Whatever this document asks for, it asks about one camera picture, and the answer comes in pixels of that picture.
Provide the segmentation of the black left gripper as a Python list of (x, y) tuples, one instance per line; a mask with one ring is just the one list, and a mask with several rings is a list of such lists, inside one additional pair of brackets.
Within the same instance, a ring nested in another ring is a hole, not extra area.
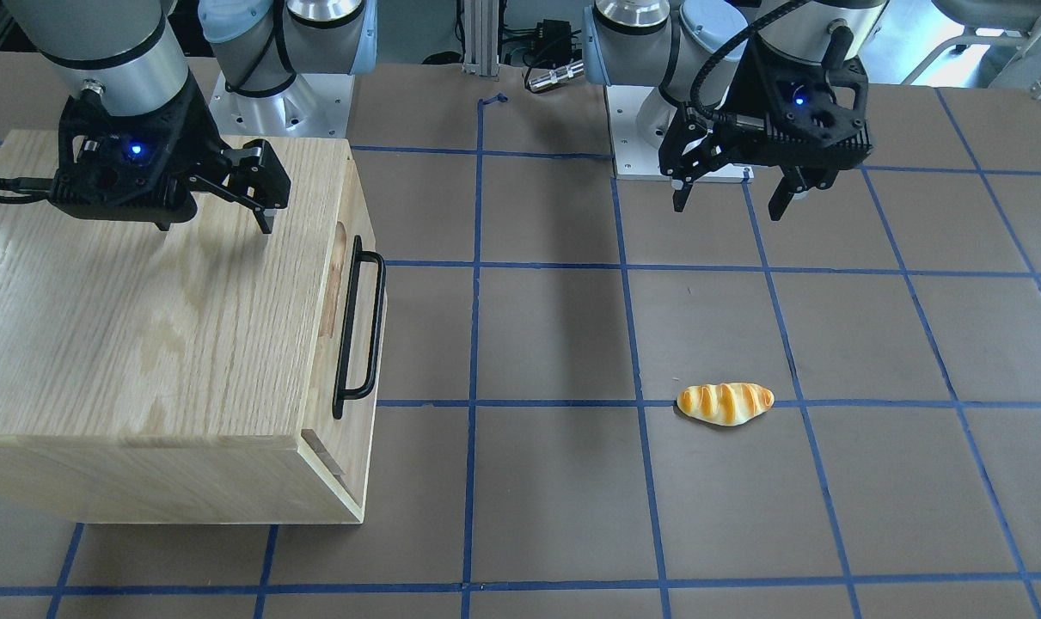
[(694, 185), (716, 169), (779, 166), (769, 216), (780, 222), (796, 196), (873, 153), (867, 94), (858, 56), (822, 66), (779, 52), (745, 52), (713, 117), (684, 105), (666, 131), (658, 161), (672, 180), (674, 212), (685, 211)]

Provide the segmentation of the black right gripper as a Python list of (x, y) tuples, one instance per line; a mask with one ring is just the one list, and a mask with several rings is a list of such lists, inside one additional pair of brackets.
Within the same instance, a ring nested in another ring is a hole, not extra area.
[(212, 194), (248, 208), (261, 234), (272, 234), (291, 191), (272, 144), (228, 148), (197, 86), (183, 86), (138, 117), (111, 117), (106, 93), (87, 86), (65, 103), (52, 206), (77, 220), (148, 223), (167, 231), (197, 215), (193, 192)]

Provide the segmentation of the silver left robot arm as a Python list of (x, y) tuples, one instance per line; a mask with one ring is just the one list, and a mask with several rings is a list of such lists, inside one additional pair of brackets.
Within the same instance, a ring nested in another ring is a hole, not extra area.
[(859, 52), (885, 1), (595, 1), (585, 12), (588, 81), (657, 91), (671, 110), (658, 172), (682, 211), (705, 174), (775, 166), (781, 220), (799, 194), (826, 191), (874, 149)]

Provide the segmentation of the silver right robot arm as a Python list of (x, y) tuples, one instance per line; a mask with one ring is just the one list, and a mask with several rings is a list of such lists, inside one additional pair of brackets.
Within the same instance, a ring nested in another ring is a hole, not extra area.
[(160, 230), (197, 216), (195, 194), (252, 212), (270, 234), (291, 181), (272, 136), (322, 129), (308, 75), (370, 73), (375, 1), (201, 1), (198, 18), (250, 140), (223, 140), (158, 1), (9, 1), (6, 8), (55, 67), (69, 98), (58, 167), (47, 179), (0, 179), (0, 204), (47, 201), (76, 220)]

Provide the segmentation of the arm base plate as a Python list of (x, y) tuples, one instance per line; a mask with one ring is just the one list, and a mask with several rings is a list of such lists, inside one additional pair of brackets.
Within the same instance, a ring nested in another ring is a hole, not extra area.
[(344, 138), (356, 77), (305, 74), (285, 91), (262, 98), (231, 94), (221, 75), (209, 109), (225, 136)]
[(668, 181), (658, 165), (658, 148), (675, 108), (655, 87), (610, 85), (605, 95), (615, 176), (624, 181)]

